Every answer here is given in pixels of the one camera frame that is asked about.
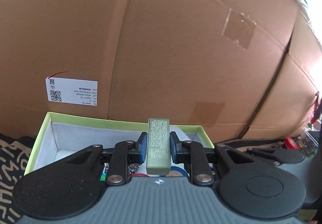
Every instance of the red mark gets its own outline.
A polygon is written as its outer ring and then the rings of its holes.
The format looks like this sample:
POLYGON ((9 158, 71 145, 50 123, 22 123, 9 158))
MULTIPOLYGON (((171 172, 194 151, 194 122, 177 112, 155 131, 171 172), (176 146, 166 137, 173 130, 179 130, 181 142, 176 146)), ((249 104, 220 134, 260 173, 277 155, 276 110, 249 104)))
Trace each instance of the red mark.
POLYGON ((51 78, 51 77, 56 76, 57 74, 64 73, 64 72, 68 72, 68 71, 61 71, 61 72, 55 73, 55 74, 51 75, 50 77, 48 77, 48 79, 51 78))

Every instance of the silver bolt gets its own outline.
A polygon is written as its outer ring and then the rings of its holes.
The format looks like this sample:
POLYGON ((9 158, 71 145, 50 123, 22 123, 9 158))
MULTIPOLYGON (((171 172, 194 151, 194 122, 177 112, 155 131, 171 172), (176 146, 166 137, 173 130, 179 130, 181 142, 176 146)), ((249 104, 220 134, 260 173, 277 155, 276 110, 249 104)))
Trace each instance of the silver bolt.
POLYGON ((196 176, 196 180, 199 182, 209 182, 211 177, 208 174, 199 174, 196 176))
POLYGON ((123 180, 123 178, 120 175, 114 174, 114 175, 108 176, 107 180, 112 183, 119 183, 123 180))

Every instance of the large qr code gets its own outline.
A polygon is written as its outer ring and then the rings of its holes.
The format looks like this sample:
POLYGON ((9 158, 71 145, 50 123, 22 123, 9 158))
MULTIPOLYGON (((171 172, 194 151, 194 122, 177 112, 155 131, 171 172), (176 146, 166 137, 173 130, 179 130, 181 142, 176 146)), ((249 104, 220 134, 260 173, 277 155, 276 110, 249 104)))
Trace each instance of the large qr code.
POLYGON ((52 101, 62 102, 62 93, 60 91, 50 90, 50 97, 51 97, 52 101))

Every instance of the open storage box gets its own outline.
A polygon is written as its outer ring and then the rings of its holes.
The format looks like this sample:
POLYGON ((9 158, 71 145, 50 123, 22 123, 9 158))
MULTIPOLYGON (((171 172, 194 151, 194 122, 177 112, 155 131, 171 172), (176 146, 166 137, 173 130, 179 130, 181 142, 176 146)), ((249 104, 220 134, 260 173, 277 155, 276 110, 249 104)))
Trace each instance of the open storage box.
MULTIPOLYGON (((93 144, 113 148, 125 140, 137 141, 148 131, 147 123, 112 121, 48 112, 33 146, 25 174, 44 167, 93 144)), ((182 140, 200 142, 213 148, 202 126, 170 125, 182 140)))

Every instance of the white label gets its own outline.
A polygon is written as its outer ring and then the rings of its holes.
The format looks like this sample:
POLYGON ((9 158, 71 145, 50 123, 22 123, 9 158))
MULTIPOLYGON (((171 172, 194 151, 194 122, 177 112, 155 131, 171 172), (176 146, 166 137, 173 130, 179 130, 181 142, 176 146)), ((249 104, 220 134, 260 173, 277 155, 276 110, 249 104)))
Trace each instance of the white label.
POLYGON ((49 101, 97 105, 97 81, 47 78, 46 88, 49 101))

